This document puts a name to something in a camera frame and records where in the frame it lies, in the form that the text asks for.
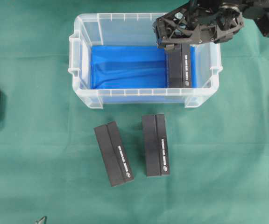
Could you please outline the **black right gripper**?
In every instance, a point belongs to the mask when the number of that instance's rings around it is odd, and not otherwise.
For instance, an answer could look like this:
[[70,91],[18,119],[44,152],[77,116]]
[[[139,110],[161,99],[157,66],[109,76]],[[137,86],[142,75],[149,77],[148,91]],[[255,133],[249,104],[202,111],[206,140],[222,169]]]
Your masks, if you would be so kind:
[[167,54],[180,44],[227,42],[243,27],[239,5],[227,0],[190,0],[153,23],[157,46]]

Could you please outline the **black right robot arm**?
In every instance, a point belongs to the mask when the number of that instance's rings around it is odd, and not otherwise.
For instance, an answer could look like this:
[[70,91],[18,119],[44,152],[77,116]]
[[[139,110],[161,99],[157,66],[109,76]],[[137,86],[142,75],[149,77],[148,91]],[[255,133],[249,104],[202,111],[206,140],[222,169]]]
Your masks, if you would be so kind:
[[223,43],[253,20],[269,38],[269,0],[190,0],[156,19],[153,30],[159,48],[180,44]]

